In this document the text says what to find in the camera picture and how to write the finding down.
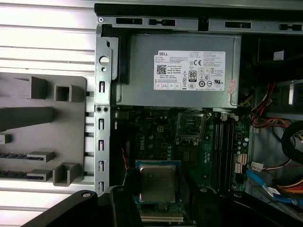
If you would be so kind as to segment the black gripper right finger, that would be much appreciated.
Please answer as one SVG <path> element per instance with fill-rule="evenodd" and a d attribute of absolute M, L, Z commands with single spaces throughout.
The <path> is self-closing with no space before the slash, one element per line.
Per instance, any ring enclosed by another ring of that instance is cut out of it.
<path fill-rule="evenodd" d="M 294 217 L 245 192 L 218 193 L 181 178 L 181 198 L 194 227 L 301 227 Z"/>

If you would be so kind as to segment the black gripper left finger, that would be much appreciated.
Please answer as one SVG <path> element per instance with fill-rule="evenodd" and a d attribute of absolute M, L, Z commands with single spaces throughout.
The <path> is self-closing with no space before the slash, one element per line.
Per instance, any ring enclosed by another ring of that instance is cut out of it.
<path fill-rule="evenodd" d="M 98 196 L 93 191 L 78 191 L 24 227 L 141 227 L 142 220 L 134 202 L 138 173 L 126 171 L 122 185 L 110 186 Z"/>

